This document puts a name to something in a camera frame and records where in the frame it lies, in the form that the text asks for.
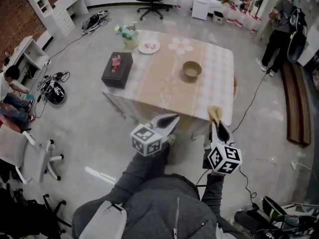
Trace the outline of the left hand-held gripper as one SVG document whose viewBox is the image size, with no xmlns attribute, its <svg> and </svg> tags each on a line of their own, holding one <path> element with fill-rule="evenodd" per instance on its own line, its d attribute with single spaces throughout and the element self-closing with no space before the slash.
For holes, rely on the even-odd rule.
<svg viewBox="0 0 319 239">
<path fill-rule="evenodd" d="M 164 114 L 156 116 L 152 123 L 139 124 L 130 134 L 133 149 L 143 156 L 161 151 L 178 121 L 179 115 Z"/>
</svg>

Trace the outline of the beige cleaning cloth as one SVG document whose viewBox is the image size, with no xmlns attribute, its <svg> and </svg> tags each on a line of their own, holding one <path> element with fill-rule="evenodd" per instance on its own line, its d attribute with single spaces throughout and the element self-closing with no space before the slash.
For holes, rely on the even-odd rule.
<svg viewBox="0 0 319 239">
<path fill-rule="evenodd" d="M 223 118 L 223 110 L 220 107 L 217 106 L 209 106 L 207 108 L 208 110 L 208 116 L 209 116 L 209 121 L 211 123 L 215 123 L 217 127 L 219 127 L 219 124 Z"/>
</svg>

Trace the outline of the brown bowl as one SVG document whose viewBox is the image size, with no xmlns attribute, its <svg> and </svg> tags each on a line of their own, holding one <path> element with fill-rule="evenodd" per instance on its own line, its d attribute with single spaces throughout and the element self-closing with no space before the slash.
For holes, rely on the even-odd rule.
<svg viewBox="0 0 319 239">
<path fill-rule="evenodd" d="M 191 78 L 197 78 L 202 73 L 202 67 L 195 61 L 186 61 L 182 70 L 186 76 Z"/>
</svg>

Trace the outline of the person's left forearm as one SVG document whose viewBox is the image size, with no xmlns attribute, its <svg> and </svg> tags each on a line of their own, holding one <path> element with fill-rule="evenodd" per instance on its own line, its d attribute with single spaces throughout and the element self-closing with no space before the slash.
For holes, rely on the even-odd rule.
<svg viewBox="0 0 319 239">
<path fill-rule="evenodd" d="M 143 183 L 163 176 L 169 149 L 170 144 L 165 143 L 163 150 L 152 155 L 143 156 L 137 153 L 105 199 L 115 204 L 125 203 L 139 191 Z"/>
</svg>

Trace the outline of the pink tissue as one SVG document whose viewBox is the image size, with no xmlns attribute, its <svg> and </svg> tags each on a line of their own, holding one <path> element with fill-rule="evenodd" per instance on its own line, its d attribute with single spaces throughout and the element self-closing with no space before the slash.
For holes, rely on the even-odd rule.
<svg viewBox="0 0 319 239">
<path fill-rule="evenodd" d="M 116 55 L 112 58 L 112 65 L 111 65 L 111 73 L 117 73 L 120 70 L 121 67 L 121 56 Z"/>
</svg>

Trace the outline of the white plate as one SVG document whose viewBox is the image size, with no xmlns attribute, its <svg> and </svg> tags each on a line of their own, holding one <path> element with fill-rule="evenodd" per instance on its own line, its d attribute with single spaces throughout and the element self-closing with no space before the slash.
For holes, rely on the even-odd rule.
<svg viewBox="0 0 319 239">
<path fill-rule="evenodd" d="M 149 48 L 146 48 L 144 47 L 144 44 L 145 43 L 149 43 L 150 45 L 152 45 L 153 43 L 156 44 L 156 48 L 155 49 L 150 49 Z M 138 50 L 143 53 L 143 54 L 154 54 L 156 53 L 157 51 L 159 51 L 160 49 L 160 43 L 155 40 L 155 39 L 145 39 L 145 40 L 142 40 L 140 41 L 139 45 L 138 45 Z"/>
</svg>

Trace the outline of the brown wooden bench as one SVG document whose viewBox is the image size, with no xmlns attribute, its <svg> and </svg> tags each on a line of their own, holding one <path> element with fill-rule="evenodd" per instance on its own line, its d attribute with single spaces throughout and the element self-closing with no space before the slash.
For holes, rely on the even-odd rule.
<svg viewBox="0 0 319 239">
<path fill-rule="evenodd" d="M 305 81 L 298 64 L 285 62 L 281 69 L 287 110 L 287 140 L 307 147 L 311 144 L 311 118 Z"/>
</svg>

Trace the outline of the person's grey jacket torso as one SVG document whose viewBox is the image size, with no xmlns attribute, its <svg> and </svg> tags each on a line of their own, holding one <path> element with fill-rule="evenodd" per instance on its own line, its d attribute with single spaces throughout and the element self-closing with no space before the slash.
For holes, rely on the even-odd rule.
<svg viewBox="0 0 319 239">
<path fill-rule="evenodd" d="M 105 196 L 79 207 L 72 219 L 73 239 L 82 231 Z M 122 239 L 248 239 L 201 201 L 197 188 L 177 174 L 143 183 L 121 205 L 127 212 Z"/>
</svg>

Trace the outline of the black and green device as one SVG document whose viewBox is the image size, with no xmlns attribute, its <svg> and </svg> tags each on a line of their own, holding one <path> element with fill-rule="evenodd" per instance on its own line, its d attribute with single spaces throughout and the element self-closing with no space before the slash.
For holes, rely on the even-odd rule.
<svg viewBox="0 0 319 239">
<path fill-rule="evenodd" d="M 272 223 L 281 223 L 279 230 L 283 233 L 310 235 L 319 229 L 319 216 L 288 214 L 268 196 L 263 198 L 262 208 Z"/>
</svg>

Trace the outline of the black shell seat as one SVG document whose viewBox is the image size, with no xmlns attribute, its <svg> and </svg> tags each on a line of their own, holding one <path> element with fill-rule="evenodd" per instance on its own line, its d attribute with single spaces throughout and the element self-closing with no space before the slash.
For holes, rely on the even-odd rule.
<svg viewBox="0 0 319 239">
<path fill-rule="evenodd" d="M 287 50 L 287 59 L 291 63 L 296 63 L 300 58 L 306 45 L 306 36 L 302 31 L 295 31 L 291 34 L 290 44 Z"/>
</svg>

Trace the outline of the white bin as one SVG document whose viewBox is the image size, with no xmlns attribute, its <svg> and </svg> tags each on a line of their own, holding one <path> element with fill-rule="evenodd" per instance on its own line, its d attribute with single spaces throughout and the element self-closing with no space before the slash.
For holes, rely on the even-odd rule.
<svg viewBox="0 0 319 239">
<path fill-rule="evenodd" d="M 219 11 L 214 11 L 214 12 L 213 12 L 212 21 L 213 21 L 213 23 L 215 23 L 215 24 L 219 24 L 219 25 L 223 24 L 223 22 L 224 22 L 224 15 L 223 15 L 223 13 L 221 13 L 221 12 L 219 12 Z"/>
</svg>

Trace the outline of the row of water jugs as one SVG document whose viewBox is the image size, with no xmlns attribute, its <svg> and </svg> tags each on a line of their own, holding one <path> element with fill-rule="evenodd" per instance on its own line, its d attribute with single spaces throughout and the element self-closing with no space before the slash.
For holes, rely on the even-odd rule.
<svg viewBox="0 0 319 239">
<path fill-rule="evenodd" d="M 230 5 L 226 8 L 226 22 L 239 30 L 248 30 L 251 34 L 256 34 L 259 31 L 261 20 L 260 18 L 251 15 L 246 10 L 240 10 L 235 5 Z"/>
</svg>

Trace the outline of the white water dispenser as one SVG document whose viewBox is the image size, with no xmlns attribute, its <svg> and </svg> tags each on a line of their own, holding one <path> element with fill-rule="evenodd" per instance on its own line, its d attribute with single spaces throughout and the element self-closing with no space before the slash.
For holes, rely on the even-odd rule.
<svg viewBox="0 0 319 239">
<path fill-rule="evenodd" d="M 194 0 L 191 16 L 196 19 L 206 20 L 209 7 L 210 0 Z"/>
</svg>

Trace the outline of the white desk with drawers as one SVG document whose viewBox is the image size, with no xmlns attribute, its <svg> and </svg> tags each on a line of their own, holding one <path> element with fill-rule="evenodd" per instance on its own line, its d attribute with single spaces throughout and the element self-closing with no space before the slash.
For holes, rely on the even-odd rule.
<svg viewBox="0 0 319 239">
<path fill-rule="evenodd" d="M 84 0 L 28 0 L 48 33 L 54 38 L 67 36 L 75 27 L 72 15 L 87 14 Z"/>
</svg>

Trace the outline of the small white desk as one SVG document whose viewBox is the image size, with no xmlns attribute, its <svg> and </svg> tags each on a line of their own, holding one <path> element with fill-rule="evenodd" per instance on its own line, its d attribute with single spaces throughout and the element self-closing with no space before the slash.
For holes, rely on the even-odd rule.
<svg viewBox="0 0 319 239">
<path fill-rule="evenodd" d="M 42 70 L 44 64 L 48 61 L 47 54 L 37 45 L 32 36 L 25 37 L 15 48 L 13 54 L 9 57 L 9 63 L 4 67 L 6 71 L 10 66 L 16 65 L 20 57 L 23 56 L 29 64 Z"/>
</svg>

